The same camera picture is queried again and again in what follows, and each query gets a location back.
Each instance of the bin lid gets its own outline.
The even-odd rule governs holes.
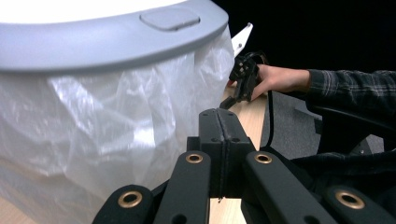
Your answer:
[[[0,7],[0,74],[155,63],[210,42],[227,23],[209,0],[9,1]]]

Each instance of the clear plastic bag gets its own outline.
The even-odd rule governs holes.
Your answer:
[[[0,75],[0,194],[38,223],[90,223],[116,189],[170,177],[233,67],[228,28],[201,48],[108,74]]]

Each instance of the black background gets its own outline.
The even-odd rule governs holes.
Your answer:
[[[271,65],[396,70],[396,1],[226,1],[231,35],[253,24],[241,54],[263,50]]]

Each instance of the human hand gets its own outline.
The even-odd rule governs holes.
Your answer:
[[[254,88],[251,100],[256,99],[267,91],[303,91],[307,92],[310,86],[308,70],[274,67],[266,64],[259,66],[259,85]]]

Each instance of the plastic bag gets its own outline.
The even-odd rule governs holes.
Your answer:
[[[38,223],[91,223],[116,189],[170,177],[233,67],[228,28],[165,62],[108,74],[0,75],[0,193]]]

